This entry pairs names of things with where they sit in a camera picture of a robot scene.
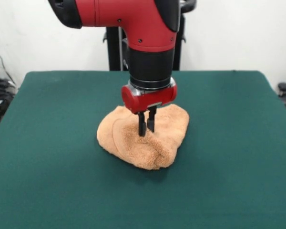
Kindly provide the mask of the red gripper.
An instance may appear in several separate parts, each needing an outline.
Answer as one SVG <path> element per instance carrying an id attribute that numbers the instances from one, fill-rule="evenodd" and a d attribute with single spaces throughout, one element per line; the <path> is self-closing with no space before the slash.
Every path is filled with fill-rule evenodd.
<path id="1" fill-rule="evenodd" d="M 155 91 L 139 90 L 130 83 L 121 89 L 122 100 L 125 107 L 133 114 L 138 113 L 138 134 L 145 136 L 146 127 L 154 133 L 155 115 L 158 105 L 168 104 L 175 100 L 177 96 L 177 84 L 171 78 L 168 87 Z M 149 109 L 147 123 L 144 112 Z"/>

